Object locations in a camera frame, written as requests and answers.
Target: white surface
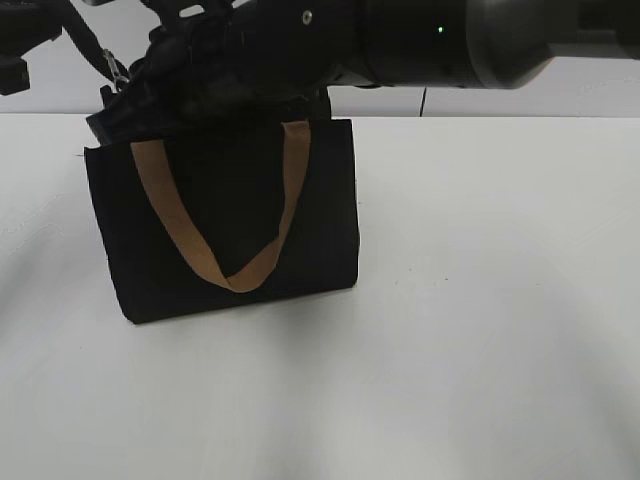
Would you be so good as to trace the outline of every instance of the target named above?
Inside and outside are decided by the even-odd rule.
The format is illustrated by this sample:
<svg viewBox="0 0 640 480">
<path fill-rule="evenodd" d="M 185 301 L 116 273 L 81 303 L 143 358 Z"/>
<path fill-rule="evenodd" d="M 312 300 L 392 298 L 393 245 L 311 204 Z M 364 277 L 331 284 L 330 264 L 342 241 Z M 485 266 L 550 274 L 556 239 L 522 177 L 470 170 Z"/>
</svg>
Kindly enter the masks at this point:
<svg viewBox="0 0 640 480">
<path fill-rule="evenodd" d="M 639 129 L 359 119 L 353 291 L 136 328 L 82 118 L 0 115 L 0 478 L 639 478 Z"/>
<path fill-rule="evenodd" d="M 129 64 L 148 46 L 158 23 L 138 1 L 117 0 L 88 7 L 73 0 L 103 45 Z M 27 55 L 33 88 L 0 97 L 4 112 L 92 112 L 100 108 L 104 80 L 64 36 Z M 332 90 L 337 115 L 418 116 L 422 90 Z M 640 116 L 640 62 L 558 59 L 524 89 L 505 91 L 442 90 L 429 94 L 426 115 Z"/>
</svg>

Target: gray background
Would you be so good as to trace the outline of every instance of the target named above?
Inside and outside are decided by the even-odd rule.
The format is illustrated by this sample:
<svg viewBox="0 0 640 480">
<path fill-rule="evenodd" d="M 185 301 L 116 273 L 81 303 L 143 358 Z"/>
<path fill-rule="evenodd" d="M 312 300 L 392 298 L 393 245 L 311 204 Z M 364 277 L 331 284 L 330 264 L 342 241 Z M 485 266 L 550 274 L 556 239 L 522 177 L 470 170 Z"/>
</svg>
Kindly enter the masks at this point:
<svg viewBox="0 0 640 480">
<path fill-rule="evenodd" d="M 104 46 L 130 63 L 142 56 L 147 33 L 157 21 L 139 2 L 118 0 L 88 7 L 74 0 Z M 68 37 L 28 54 L 32 90 L 0 98 L 2 112 L 92 112 L 100 107 L 102 78 L 74 49 Z M 432 89 L 425 115 L 604 116 L 640 114 L 640 62 L 558 59 L 518 91 Z M 422 91 L 396 88 L 334 89 L 337 115 L 416 116 Z"/>
</svg>

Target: leather strap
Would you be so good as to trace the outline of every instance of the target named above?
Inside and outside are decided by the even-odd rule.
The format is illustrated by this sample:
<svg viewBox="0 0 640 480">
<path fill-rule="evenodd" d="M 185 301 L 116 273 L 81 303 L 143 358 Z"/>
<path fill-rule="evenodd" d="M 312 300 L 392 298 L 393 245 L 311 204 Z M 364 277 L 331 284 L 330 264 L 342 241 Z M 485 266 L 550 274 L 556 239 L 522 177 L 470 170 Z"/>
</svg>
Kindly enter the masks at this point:
<svg viewBox="0 0 640 480">
<path fill-rule="evenodd" d="M 215 253 L 194 225 L 176 187 L 164 141 L 133 143 L 131 150 L 151 206 L 191 269 L 209 283 L 236 293 L 260 287 L 276 268 L 307 176 L 311 150 L 309 122 L 282 124 L 284 128 L 284 209 L 278 237 L 237 274 L 225 277 Z"/>
</svg>

